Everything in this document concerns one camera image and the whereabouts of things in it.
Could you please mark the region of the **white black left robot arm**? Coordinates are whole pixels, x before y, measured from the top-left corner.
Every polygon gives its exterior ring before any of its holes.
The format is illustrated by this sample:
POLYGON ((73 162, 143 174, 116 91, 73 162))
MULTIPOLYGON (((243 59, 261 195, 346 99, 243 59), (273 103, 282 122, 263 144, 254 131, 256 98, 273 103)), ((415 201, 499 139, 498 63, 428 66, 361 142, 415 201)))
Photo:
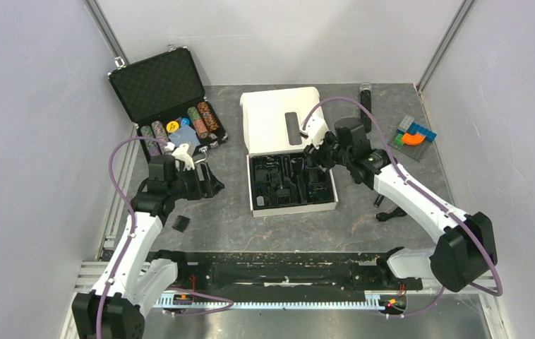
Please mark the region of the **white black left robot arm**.
POLYGON ((212 198, 224 184, 204 160, 160 155, 148 164, 148 177, 129 200, 122 238, 103 274, 89 292, 75 295, 71 311, 79 338, 142 338, 151 308, 170 285, 190 278, 185 254, 164 251, 142 272, 150 247, 176 202, 212 198))

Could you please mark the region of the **black clipper comb guard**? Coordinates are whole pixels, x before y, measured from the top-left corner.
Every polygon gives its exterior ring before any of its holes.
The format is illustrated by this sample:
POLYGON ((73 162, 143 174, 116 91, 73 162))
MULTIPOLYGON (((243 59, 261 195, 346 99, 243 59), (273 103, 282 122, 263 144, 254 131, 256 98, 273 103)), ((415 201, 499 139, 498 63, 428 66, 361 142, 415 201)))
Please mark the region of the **black clipper comb guard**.
POLYGON ((178 215, 172 224, 172 229, 176 230, 177 232, 184 233, 187 230, 190 221, 190 218, 184 215, 178 215))

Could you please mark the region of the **black poker chip case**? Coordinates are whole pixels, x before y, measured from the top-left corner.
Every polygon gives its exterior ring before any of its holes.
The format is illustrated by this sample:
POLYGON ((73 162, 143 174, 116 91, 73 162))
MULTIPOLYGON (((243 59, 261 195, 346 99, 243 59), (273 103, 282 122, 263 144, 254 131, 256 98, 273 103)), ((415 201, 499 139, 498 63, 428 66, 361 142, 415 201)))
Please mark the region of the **black poker chip case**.
POLYGON ((189 119, 187 109, 204 102, 216 126, 206 138, 197 137, 200 145, 212 149, 228 141, 229 135, 217 112, 206 98, 200 74, 188 47, 176 47, 144 60, 118 67, 108 73, 108 80, 129 119, 138 127, 154 121, 167 124, 189 119))

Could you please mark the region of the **aluminium frame rail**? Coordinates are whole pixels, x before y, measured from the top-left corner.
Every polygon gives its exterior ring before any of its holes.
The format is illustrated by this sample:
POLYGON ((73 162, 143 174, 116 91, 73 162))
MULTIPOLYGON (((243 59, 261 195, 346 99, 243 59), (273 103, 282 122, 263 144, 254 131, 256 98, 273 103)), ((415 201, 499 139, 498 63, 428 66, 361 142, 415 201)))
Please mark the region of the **aluminium frame rail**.
MULTIPOLYGON (((163 292, 153 304, 159 310, 168 309, 216 309, 219 313, 228 310, 251 311, 371 311, 382 312, 382 303, 397 297, 393 290, 380 287, 362 287, 355 283, 349 287, 340 282, 329 280, 324 284, 316 282, 290 282, 282 276, 279 282, 226 282, 223 270, 201 266, 194 262, 193 272, 197 277, 194 288, 204 296, 200 301, 183 302, 176 299, 175 290, 163 292)), ((441 311, 444 299, 456 299, 459 304, 466 304, 467 299, 475 297, 476 312, 482 316, 480 327, 487 338, 508 338, 508 332, 500 314, 495 297, 472 286, 461 292, 444 291, 431 279, 418 281, 410 279, 405 283, 410 297, 425 297, 430 308, 419 307, 410 310, 407 319, 425 318, 434 311, 441 311)))

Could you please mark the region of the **black glitter tube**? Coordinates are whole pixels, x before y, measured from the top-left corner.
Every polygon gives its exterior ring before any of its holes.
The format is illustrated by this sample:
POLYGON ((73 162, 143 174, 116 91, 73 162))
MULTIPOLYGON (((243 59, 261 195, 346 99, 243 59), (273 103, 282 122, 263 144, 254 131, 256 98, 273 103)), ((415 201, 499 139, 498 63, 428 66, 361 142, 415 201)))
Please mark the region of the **black glitter tube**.
MULTIPOLYGON (((371 95, 372 85, 370 83, 362 83, 359 86, 359 102, 369 112, 371 112, 371 95)), ((372 129, 372 121, 369 116, 362 110, 360 111, 360 120, 363 123, 365 132, 370 133, 372 129)))

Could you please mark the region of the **colourful building block set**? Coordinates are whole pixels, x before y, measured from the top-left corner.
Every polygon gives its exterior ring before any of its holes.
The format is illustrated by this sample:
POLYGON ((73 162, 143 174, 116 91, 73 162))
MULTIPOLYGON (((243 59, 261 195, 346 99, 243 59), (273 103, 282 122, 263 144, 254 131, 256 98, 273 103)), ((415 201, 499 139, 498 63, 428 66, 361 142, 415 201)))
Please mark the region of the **colourful building block set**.
POLYGON ((416 123, 412 116, 406 115, 387 144, 392 149, 420 162, 425 157, 427 150, 433 145, 436 137, 435 132, 416 123))

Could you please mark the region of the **black comb in tray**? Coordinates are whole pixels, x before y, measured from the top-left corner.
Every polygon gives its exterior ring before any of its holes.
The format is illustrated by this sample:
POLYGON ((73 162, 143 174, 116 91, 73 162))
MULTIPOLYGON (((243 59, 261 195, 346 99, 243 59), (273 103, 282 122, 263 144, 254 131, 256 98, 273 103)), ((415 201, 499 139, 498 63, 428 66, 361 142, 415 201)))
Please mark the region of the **black comb in tray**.
POLYGON ((276 202, 279 206, 291 203, 291 190, 288 187, 281 186, 275 191, 276 202))

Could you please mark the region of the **white clipper kit box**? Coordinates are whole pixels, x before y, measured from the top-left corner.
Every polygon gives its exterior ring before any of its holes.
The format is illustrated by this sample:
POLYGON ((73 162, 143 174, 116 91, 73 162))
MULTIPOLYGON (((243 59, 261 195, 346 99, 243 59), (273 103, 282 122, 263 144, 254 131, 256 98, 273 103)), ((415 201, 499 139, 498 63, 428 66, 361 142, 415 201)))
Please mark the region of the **white clipper kit box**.
POLYGON ((301 153, 307 141, 292 145, 289 141, 288 125, 285 114, 295 113, 298 124, 308 116, 308 113, 320 102, 318 89, 313 86, 287 88, 279 90, 264 90, 243 93, 240 106, 243 112, 244 142, 248 150, 247 177, 249 206, 253 218, 288 215, 295 213, 321 212, 334 210, 339 198, 336 192, 333 173, 326 172, 327 183, 333 189, 332 201, 325 203, 302 203, 300 206, 261 208, 256 207, 257 190, 251 188, 252 174, 251 160, 257 156, 285 155, 301 153))

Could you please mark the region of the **small black cylinder adapter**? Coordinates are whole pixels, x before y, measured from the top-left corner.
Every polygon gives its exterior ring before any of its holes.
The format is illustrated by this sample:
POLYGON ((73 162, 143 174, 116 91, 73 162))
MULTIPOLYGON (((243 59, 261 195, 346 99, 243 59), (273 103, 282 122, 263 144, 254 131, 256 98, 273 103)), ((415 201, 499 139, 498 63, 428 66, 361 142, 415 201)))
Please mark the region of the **small black cylinder adapter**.
POLYGON ((384 199, 385 199, 384 195, 378 194, 378 196, 376 197, 376 199, 373 202, 373 206, 376 207, 376 208, 379 208, 381 203, 384 201, 384 199))

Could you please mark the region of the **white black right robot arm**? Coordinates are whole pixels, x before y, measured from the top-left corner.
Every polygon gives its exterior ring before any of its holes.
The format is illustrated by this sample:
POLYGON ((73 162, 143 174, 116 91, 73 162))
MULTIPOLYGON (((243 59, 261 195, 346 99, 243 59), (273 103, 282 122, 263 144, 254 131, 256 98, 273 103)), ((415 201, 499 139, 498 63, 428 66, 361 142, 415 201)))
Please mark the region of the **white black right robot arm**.
POLYGON ((435 278, 459 292, 486 272, 498 275, 492 222, 482 212, 468 214, 419 183, 385 150, 372 148, 358 118, 344 118, 330 131, 325 120, 311 117, 301 125, 305 153, 317 165, 345 167, 357 184, 390 199, 434 241, 430 249, 397 247, 376 268, 376 280, 394 288, 405 278, 435 278))

